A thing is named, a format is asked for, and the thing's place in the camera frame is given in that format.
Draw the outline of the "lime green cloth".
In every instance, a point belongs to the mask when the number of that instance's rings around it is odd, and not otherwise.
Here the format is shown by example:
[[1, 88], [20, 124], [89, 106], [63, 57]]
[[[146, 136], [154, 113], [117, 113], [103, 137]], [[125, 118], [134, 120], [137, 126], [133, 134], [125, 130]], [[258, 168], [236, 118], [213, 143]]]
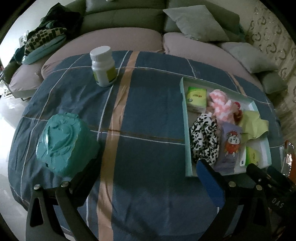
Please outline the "lime green cloth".
[[242, 128], [241, 140], [255, 140], [268, 132], [269, 122], [260, 118], [258, 111], [245, 110], [238, 124]]

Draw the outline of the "purple cartoon snack packet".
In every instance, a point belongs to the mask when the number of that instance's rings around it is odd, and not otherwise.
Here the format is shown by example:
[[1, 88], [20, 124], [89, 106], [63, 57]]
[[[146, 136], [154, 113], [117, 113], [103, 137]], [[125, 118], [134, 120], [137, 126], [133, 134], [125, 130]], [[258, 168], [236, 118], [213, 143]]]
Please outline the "purple cartoon snack packet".
[[220, 149], [214, 170], [221, 175], [234, 173], [235, 164], [239, 157], [242, 128], [222, 122]]

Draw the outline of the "red white plush toy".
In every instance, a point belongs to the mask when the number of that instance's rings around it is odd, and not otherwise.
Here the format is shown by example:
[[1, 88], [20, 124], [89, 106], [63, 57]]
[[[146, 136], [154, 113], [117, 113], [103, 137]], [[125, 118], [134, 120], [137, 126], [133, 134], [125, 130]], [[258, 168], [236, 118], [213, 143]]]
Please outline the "red white plush toy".
[[233, 114], [233, 117], [234, 117], [234, 121], [236, 124], [238, 124], [242, 117], [243, 117], [243, 112], [241, 110], [241, 105], [239, 102], [234, 102], [234, 114]]

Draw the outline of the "leopard print scrunchie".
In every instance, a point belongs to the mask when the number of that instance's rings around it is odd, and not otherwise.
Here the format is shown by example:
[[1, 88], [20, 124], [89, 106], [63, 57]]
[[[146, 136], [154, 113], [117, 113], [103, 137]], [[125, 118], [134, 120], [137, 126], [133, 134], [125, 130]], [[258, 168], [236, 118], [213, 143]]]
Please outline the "leopard print scrunchie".
[[217, 134], [217, 121], [211, 114], [201, 114], [189, 128], [192, 163], [200, 160], [214, 165], [218, 159], [220, 143]]

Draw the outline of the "pink white fuzzy sock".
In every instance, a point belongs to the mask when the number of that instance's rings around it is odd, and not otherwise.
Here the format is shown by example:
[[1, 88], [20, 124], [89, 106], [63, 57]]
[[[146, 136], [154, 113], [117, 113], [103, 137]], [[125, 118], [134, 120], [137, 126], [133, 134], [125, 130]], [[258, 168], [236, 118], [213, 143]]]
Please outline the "pink white fuzzy sock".
[[209, 97], [211, 99], [209, 106], [213, 108], [217, 121], [234, 125], [234, 102], [227, 97], [226, 93], [215, 89], [209, 93]]

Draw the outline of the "green tissue pack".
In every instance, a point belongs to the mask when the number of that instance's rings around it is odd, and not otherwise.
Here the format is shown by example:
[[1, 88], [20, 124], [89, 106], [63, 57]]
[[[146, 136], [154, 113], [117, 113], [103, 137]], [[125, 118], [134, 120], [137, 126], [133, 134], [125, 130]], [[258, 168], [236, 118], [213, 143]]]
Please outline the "green tissue pack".
[[204, 113], [207, 108], [207, 90], [189, 86], [186, 95], [186, 104], [188, 111]]

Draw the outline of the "green tissue box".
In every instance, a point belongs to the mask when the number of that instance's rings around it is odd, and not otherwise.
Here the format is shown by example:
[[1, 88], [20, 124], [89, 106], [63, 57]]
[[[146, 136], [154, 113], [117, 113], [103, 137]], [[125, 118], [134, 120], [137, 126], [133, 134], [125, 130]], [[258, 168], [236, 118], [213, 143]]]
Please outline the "green tissue box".
[[255, 164], [256, 166], [258, 166], [260, 159], [261, 159], [261, 154], [259, 151], [251, 147], [245, 146], [242, 152], [242, 157], [239, 161], [239, 165], [241, 167], [246, 167], [249, 164]]

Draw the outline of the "orange foil packet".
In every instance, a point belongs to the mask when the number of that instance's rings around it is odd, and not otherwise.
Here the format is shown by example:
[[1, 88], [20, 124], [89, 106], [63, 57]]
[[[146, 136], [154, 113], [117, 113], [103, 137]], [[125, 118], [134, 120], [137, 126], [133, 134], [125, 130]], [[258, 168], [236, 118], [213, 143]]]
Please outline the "orange foil packet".
[[281, 173], [295, 182], [295, 146], [289, 140], [285, 141], [284, 154]]

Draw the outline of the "teal plastic toy case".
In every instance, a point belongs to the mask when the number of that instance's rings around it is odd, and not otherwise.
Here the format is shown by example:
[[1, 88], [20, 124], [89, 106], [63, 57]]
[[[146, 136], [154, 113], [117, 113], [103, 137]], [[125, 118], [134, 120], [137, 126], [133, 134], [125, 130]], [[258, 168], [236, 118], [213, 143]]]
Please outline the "teal plastic toy case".
[[37, 160], [60, 177], [73, 178], [96, 158], [99, 143], [79, 115], [55, 114], [46, 123], [36, 146]]

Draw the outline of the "blue plaid table cloth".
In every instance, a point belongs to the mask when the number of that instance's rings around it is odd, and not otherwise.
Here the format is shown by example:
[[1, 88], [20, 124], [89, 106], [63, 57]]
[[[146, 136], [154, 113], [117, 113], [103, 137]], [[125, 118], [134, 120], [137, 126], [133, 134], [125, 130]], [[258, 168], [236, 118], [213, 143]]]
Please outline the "blue plaid table cloth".
[[79, 209], [100, 240], [197, 240], [217, 214], [199, 179], [185, 175], [185, 132], [180, 82], [201, 78], [249, 97], [269, 122], [273, 166], [280, 168], [283, 136], [264, 92], [245, 79], [171, 55], [115, 51], [118, 79], [96, 84], [87, 54], [64, 59], [29, 101], [15, 131], [8, 179], [15, 200], [29, 207], [34, 185], [62, 179], [36, 158], [48, 119], [77, 114], [101, 147], [99, 178]]

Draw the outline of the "teal rimmed white tray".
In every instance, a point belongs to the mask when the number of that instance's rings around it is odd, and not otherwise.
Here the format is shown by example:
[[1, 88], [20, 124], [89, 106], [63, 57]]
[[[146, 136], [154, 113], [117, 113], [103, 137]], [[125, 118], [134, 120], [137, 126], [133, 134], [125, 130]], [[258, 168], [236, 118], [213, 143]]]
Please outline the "teal rimmed white tray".
[[185, 175], [197, 175], [206, 162], [221, 175], [246, 172], [249, 164], [272, 164], [268, 121], [250, 97], [201, 79], [183, 77]]

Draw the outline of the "small green pillow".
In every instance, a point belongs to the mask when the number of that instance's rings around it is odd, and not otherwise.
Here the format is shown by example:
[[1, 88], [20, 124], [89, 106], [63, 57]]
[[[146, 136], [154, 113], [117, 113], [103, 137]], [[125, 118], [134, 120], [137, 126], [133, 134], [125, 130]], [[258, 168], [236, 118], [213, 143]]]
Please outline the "small green pillow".
[[287, 84], [277, 72], [268, 72], [262, 79], [261, 84], [266, 94], [279, 93], [287, 89]]

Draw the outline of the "white pill bottle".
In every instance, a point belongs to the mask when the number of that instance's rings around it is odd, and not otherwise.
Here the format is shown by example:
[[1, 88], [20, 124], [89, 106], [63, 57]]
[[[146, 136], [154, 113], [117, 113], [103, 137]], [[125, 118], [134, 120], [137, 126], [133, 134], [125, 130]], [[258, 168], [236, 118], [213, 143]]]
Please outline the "white pill bottle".
[[100, 46], [90, 51], [92, 71], [95, 81], [101, 87], [108, 87], [117, 78], [112, 50], [109, 46]]

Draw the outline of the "grey white throw pillow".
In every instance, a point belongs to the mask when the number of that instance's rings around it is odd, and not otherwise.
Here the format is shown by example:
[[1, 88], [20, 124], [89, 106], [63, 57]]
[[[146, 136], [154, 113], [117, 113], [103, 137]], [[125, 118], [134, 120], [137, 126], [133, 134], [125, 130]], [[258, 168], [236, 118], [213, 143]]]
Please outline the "grey white throw pillow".
[[251, 74], [278, 69], [259, 49], [248, 43], [225, 42], [219, 44], [219, 47], [233, 56]]

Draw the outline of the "patterned beige curtain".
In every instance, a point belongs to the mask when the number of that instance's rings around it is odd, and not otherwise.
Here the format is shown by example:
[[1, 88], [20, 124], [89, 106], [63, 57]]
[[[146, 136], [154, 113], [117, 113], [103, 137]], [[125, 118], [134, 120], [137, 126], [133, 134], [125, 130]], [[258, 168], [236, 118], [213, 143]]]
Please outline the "patterned beige curtain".
[[278, 75], [287, 84], [282, 97], [276, 97], [275, 109], [281, 118], [295, 118], [295, 42], [272, 11], [263, 3], [254, 7], [247, 30], [248, 42], [266, 54], [278, 67]]

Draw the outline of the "leopard print cushion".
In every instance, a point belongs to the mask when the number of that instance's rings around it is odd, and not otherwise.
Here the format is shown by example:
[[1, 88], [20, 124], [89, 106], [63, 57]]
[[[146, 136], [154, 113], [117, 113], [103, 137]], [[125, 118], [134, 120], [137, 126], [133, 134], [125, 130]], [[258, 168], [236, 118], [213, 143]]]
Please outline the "leopard print cushion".
[[35, 33], [25, 44], [25, 56], [35, 51], [40, 47], [51, 47], [54, 44], [60, 43], [66, 38], [66, 28], [44, 29]]

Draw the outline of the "grey green sofa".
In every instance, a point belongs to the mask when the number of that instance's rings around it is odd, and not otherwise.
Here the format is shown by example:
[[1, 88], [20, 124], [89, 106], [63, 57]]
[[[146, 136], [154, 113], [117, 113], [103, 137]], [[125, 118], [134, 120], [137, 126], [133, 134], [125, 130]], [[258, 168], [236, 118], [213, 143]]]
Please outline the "grey green sofa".
[[30, 65], [11, 61], [4, 69], [3, 78], [13, 91], [34, 90], [63, 59], [87, 53], [100, 45], [110, 45], [114, 50], [164, 52], [261, 82], [269, 71], [249, 73], [219, 47], [225, 42], [187, 38], [163, 12], [164, 9], [197, 5], [207, 7], [227, 34], [228, 42], [246, 43], [239, 15], [209, 1], [74, 1], [65, 7], [83, 16], [78, 36]]

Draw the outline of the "dark clothes pile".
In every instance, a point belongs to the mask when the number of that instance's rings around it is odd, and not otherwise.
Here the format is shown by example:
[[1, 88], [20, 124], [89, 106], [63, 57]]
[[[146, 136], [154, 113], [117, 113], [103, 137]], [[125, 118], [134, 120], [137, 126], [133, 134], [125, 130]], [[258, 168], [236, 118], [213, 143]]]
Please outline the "dark clothes pile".
[[[44, 29], [53, 28], [66, 28], [66, 41], [73, 40], [78, 36], [81, 30], [83, 22], [83, 16], [79, 12], [71, 11], [69, 8], [61, 5], [60, 3], [55, 4], [50, 8], [48, 13], [42, 18], [40, 25], [28, 33], [27, 40], [30, 39], [35, 33]], [[25, 45], [18, 48], [11, 61], [15, 61], [19, 65], [22, 64], [22, 59], [25, 56], [24, 53]]]

